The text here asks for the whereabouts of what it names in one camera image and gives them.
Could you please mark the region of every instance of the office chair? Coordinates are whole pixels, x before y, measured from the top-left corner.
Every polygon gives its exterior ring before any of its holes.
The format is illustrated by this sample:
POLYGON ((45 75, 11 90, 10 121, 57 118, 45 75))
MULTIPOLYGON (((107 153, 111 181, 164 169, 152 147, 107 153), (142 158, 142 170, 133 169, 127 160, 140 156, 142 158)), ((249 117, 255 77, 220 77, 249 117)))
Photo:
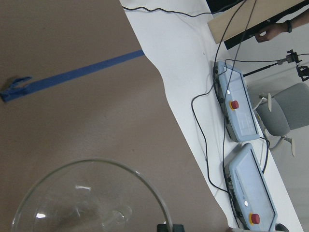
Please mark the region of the office chair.
POLYGON ((309 87, 305 83, 298 83, 272 96, 271 104, 269 101, 264 98, 256 111, 267 131, 281 137, 271 150, 283 141, 288 141, 292 146, 292 155, 295 156, 294 141, 286 134, 290 130, 309 125, 309 87))

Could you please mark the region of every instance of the blue tape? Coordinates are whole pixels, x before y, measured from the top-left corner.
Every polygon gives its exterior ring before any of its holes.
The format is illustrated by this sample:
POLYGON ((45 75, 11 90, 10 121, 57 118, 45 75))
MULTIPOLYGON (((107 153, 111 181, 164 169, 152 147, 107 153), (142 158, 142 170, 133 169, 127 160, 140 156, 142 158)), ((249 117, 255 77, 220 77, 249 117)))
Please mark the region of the blue tape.
POLYGON ((72 70, 69 72, 65 72, 62 74, 58 74, 56 76, 51 76, 48 78, 45 78, 40 81, 29 83, 28 85, 24 87, 18 87, 21 83, 24 83, 31 79, 31 77, 24 77, 24 78, 18 78, 15 79, 12 84, 4 91, 0 92, 0 96, 4 102, 8 102, 11 100, 14 100, 16 98, 23 97, 25 95, 55 86, 59 85, 63 82, 73 80, 75 78, 88 75, 90 73, 97 72, 102 69, 106 69, 108 67, 111 67, 113 65, 141 57, 144 55, 144 52, 142 50, 135 51, 132 53, 128 53, 116 58, 108 59, 96 64, 92 64, 89 66, 85 66, 76 70, 72 70))

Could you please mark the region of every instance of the wooden board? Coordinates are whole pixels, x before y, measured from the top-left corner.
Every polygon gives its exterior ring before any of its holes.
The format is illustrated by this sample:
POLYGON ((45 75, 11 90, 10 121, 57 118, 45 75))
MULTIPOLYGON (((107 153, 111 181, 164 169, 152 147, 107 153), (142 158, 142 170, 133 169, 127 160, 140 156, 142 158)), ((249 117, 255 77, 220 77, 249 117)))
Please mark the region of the wooden board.
MULTIPOLYGON (((289 9, 302 1, 303 0, 257 0, 248 28, 251 28, 279 14, 280 12, 289 9)), ((241 4, 242 2, 238 3, 231 9, 225 11, 221 15, 208 22, 208 26, 216 44, 220 42, 228 22, 241 4)), ((223 41, 228 40, 233 36, 245 31, 253 5, 254 0, 247 0, 244 3, 244 5, 235 14, 230 26, 226 31, 223 41)))

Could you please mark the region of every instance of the red button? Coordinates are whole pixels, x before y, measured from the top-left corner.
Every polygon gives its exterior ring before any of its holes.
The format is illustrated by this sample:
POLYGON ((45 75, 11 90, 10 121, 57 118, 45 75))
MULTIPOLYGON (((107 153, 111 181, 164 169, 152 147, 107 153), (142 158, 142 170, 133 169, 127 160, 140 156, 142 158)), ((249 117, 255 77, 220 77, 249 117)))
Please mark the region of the red button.
POLYGON ((238 101, 232 101, 232 102, 231 102, 231 108, 232 108, 233 110, 238 109, 238 108, 239 108, 238 101))
POLYGON ((260 224, 260 216, 258 214, 251 214, 251 221, 253 224, 260 224))

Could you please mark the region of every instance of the wristwatch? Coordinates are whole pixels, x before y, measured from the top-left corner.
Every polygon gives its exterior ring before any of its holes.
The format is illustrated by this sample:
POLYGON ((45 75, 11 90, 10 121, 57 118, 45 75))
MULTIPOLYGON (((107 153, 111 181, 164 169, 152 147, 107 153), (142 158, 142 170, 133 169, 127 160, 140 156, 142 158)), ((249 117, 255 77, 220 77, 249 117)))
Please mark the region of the wristwatch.
POLYGON ((286 20, 285 23, 288 25, 288 33, 292 32, 292 23, 290 20, 286 20))

